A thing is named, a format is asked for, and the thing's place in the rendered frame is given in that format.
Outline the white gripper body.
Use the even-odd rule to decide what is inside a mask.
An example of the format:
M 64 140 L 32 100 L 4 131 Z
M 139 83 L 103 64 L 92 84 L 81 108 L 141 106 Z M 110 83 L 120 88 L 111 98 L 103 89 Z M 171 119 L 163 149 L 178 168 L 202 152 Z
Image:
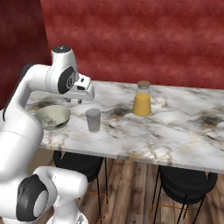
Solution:
M 91 102 L 95 98 L 95 90 L 90 82 L 75 82 L 63 97 Z

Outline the pale green ice bowl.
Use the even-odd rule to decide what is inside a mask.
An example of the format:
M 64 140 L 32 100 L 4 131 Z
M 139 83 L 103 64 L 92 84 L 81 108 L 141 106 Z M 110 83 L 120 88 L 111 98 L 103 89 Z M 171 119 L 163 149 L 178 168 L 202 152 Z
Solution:
M 67 125 L 70 120 L 71 111 L 69 108 L 61 105 L 51 105 L 40 109 L 35 116 L 41 122 L 44 130 L 58 130 Z M 43 122 L 46 116 L 50 116 L 54 120 L 54 124 L 47 125 Z

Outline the clear glass cup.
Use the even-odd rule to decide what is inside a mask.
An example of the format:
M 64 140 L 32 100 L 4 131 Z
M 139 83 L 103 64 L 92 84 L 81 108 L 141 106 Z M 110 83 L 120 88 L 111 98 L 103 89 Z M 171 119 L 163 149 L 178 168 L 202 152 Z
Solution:
M 90 108 L 86 111 L 88 130 L 92 133 L 100 130 L 101 111 L 98 108 Z

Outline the orange juice carafe with cork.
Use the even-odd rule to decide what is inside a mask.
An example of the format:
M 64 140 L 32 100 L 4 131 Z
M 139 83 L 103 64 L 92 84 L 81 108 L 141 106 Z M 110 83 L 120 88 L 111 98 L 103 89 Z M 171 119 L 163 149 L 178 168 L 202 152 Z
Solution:
M 147 80 L 137 83 L 133 113 L 137 116 L 148 116 L 151 113 L 150 83 Z

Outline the black round stool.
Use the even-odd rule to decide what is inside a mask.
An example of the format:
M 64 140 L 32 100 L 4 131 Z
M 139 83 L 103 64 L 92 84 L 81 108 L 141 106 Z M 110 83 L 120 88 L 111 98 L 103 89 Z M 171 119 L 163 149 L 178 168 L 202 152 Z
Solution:
M 85 175 L 88 183 L 91 183 L 95 179 L 99 180 L 98 175 L 102 167 L 102 161 L 104 160 L 105 158 L 103 157 L 72 152 L 62 154 L 58 150 L 53 153 L 53 162 L 57 167 Z
M 186 216 L 190 205 L 199 203 L 192 224 L 195 224 L 205 197 L 210 193 L 218 179 L 218 174 L 195 171 L 184 168 L 162 166 L 157 168 L 156 180 L 160 180 L 159 190 L 164 190 L 169 198 L 182 205 L 177 224 L 181 216 Z

